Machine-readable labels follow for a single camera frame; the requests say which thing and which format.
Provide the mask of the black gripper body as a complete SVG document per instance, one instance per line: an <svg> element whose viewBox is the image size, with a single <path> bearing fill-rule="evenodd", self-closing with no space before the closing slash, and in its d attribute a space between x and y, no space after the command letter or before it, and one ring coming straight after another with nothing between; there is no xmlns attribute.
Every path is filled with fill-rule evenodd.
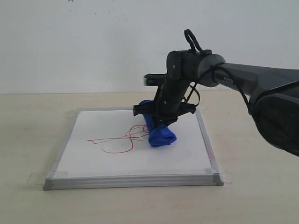
<svg viewBox="0 0 299 224"><path fill-rule="evenodd" d="M158 87L152 101L133 106L133 115L148 114L161 120L178 118L187 113L194 114L196 105L183 102L190 83L188 80L166 79L163 85Z"/></svg>

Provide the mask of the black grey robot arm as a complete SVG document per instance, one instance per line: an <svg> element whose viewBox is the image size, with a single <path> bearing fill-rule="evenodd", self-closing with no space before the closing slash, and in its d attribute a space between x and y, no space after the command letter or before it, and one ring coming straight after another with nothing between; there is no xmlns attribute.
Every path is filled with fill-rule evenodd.
<svg viewBox="0 0 299 224"><path fill-rule="evenodd" d="M146 86L157 86L152 101L133 107L133 114L152 117L154 127L169 126L179 116L194 113L185 98L189 87L226 86L240 92L261 136L272 146L299 154L299 72L227 63L210 50L172 51L165 74L147 74Z"/></svg>

